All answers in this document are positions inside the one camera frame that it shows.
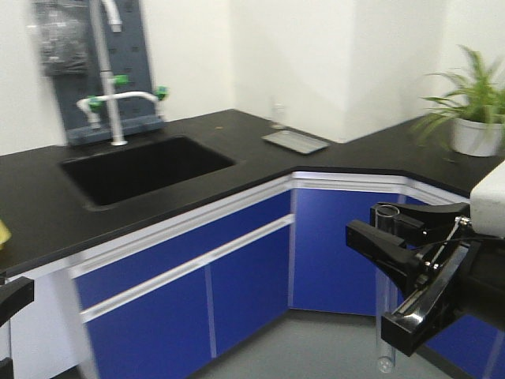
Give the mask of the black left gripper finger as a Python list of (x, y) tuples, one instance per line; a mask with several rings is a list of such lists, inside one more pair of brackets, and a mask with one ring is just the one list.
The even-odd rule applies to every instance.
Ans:
[(1, 326), (20, 310), (34, 302), (35, 281), (20, 277), (1, 285)]
[(13, 360), (6, 357), (0, 361), (0, 379), (13, 379)]

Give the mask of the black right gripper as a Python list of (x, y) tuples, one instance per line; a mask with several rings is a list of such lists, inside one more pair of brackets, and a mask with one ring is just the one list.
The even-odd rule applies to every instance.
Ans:
[[(376, 228), (379, 205), (393, 205), (393, 233)], [(458, 320), (504, 314), (504, 238), (477, 233), (470, 206), (379, 202), (369, 224), (346, 225), (346, 244), (371, 261), (404, 301), (380, 315), (380, 338), (406, 356)]]

